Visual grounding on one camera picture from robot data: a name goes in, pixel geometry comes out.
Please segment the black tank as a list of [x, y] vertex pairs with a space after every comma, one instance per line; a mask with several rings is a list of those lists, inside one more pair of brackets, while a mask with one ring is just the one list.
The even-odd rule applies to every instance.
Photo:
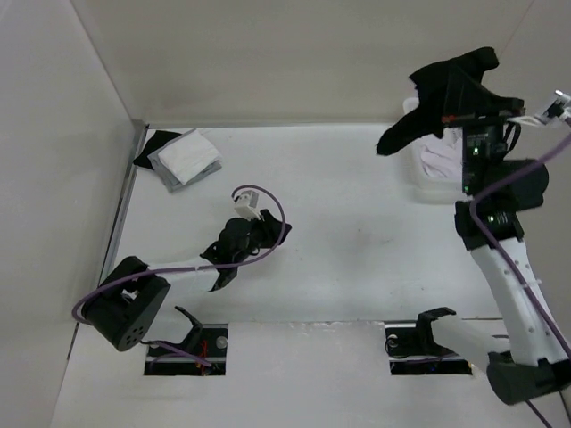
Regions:
[[418, 107], [406, 113], [381, 135], [377, 143], [377, 154], [393, 155], [422, 136], [443, 137], [441, 117], [449, 74], [453, 67], [460, 68], [480, 83], [486, 71], [498, 66], [499, 60], [494, 48], [485, 46], [449, 60], [431, 63], [413, 72], [409, 79], [418, 94]]
[[181, 134], [172, 131], [157, 130], [145, 143], [142, 152], [133, 160], [133, 164], [139, 168], [153, 170], [150, 155], [164, 147], [168, 142], [180, 137]]

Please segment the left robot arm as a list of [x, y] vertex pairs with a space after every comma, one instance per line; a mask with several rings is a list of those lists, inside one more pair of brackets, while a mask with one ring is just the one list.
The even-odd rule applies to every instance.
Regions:
[[274, 251], [291, 229], [265, 209], [254, 218], [228, 220], [218, 239], [186, 262], [148, 265], [136, 256], [126, 257], [95, 291], [78, 301], [72, 315], [93, 326], [118, 351], [143, 342], [191, 355], [199, 348], [201, 335], [190, 325], [176, 325], [170, 319], [172, 310], [198, 327], [182, 304], [199, 293], [226, 287], [239, 267], [267, 257], [260, 251]]

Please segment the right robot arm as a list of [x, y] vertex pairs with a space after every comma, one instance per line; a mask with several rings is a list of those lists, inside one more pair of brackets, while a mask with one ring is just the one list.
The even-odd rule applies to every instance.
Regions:
[[524, 125], [568, 124], [570, 98], [556, 91], [539, 115], [525, 113], [518, 98], [498, 96], [452, 68], [443, 98], [442, 122], [462, 131], [462, 191], [455, 227], [479, 266], [502, 315], [508, 340], [477, 331], [452, 309], [421, 313], [416, 346], [429, 354], [451, 350], [483, 370], [493, 392], [512, 406], [570, 384], [570, 346], [552, 319], [529, 264], [517, 215], [537, 208], [549, 183], [546, 164], [568, 148], [557, 144], [539, 159], [509, 160]]

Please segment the white tank top in basket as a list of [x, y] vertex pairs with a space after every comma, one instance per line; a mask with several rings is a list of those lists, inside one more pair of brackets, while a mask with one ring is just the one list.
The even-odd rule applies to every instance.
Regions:
[[432, 178], [461, 180], [462, 131], [446, 128], [443, 137], [434, 135], [420, 139], [419, 155], [424, 172]]

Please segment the folded white tank top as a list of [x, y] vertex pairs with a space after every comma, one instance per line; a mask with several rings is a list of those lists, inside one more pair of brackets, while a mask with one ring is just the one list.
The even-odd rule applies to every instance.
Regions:
[[186, 185], [211, 164], [221, 161], [221, 154], [200, 131], [193, 130], [163, 148], [158, 158], [179, 183]]

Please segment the folded grey tank top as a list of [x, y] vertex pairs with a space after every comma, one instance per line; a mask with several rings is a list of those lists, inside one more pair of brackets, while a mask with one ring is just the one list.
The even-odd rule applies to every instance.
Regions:
[[211, 164], [205, 171], [203, 171], [202, 173], [200, 173], [198, 175], [197, 178], [191, 180], [188, 184], [186, 185], [182, 185], [181, 183], [179, 183], [177, 181], [177, 179], [161, 164], [159, 158], [158, 158], [158, 154], [159, 152], [165, 148], [166, 146], [168, 146], [169, 144], [172, 144], [176, 139], [168, 142], [164, 147], [162, 147], [161, 149], [153, 152], [149, 159], [152, 163], [153, 166], [153, 170], [155, 171], [155, 173], [159, 176], [159, 178], [161, 179], [161, 181], [163, 182], [163, 184], [165, 185], [165, 187], [167, 188], [167, 190], [170, 193], [175, 193], [178, 192], [180, 190], [182, 190], [185, 187], [188, 187], [190, 185], [193, 185], [199, 181], [201, 181], [202, 179], [206, 178], [207, 176], [209, 176], [210, 174], [213, 174], [215, 172], [217, 172], [218, 170], [221, 169], [222, 167], [222, 158], [221, 161], [216, 162]]

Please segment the folded black tank top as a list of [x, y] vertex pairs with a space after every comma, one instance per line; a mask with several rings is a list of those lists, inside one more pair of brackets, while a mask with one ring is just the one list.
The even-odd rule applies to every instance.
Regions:
[[133, 164], [139, 168], [153, 170], [150, 155], [164, 147], [168, 142], [180, 137], [181, 134], [172, 131], [157, 130], [145, 143], [142, 152], [133, 160]]

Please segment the white plastic basket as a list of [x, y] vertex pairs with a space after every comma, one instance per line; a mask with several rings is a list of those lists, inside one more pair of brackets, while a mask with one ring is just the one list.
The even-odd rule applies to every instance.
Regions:
[[462, 176], [459, 182], [429, 177], [424, 172], [420, 161], [419, 143], [422, 137], [414, 140], [407, 146], [413, 165], [412, 176], [417, 187], [418, 197], [427, 202], [454, 203], [462, 197]]

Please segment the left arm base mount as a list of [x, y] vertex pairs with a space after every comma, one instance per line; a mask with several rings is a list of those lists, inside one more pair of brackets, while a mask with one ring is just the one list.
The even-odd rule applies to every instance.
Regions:
[[190, 329], [179, 342], [167, 347], [148, 344], [145, 376], [223, 376], [228, 354], [228, 324], [203, 324], [186, 309], [175, 310], [185, 317]]

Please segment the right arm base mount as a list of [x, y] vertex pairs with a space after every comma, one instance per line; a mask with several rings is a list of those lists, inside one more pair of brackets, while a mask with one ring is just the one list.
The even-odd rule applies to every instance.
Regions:
[[385, 324], [385, 353], [391, 375], [472, 375], [472, 365], [445, 348], [425, 350], [412, 323]]

